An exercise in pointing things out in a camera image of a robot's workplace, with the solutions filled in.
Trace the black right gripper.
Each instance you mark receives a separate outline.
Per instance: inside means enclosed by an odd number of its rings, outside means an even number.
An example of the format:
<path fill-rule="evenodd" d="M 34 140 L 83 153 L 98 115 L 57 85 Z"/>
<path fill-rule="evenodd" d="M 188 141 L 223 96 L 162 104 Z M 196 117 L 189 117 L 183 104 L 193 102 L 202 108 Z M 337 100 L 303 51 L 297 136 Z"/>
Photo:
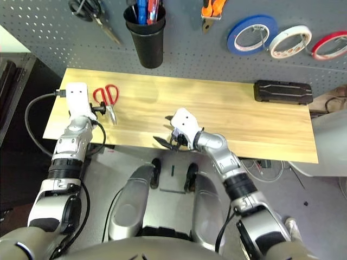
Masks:
<path fill-rule="evenodd" d="M 168 115 L 165 117 L 165 119 L 171 121 L 173 115 Z M 170 142 L 167 142 L 165 139 L 153 136 L 153 138 L 163 147 L 168 148 L 169 150 L 179 151 L 181 146 L 187 147 L 189 151 L 196 150 L 196 147 L 194 145 L 195 136 L 197 134 L 197 130 L 181 130 L 179 128 L 174 128 L 171 132 L 171 138 Z"/>

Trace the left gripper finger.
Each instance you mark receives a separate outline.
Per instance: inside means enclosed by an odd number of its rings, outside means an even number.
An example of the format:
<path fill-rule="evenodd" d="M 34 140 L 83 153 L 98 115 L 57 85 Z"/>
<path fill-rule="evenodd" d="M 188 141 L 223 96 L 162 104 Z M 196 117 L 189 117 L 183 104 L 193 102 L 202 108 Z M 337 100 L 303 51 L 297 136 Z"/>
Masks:
<path fill-rule="evenodd" d="M 101 102 L 99 106 L 93 107 L 91 105 L 91 111 L 93 114 L 96 114 L 97 112 L 99 112 L 100 114 L 106 114 L 106 104 L 104 102 Z"/>

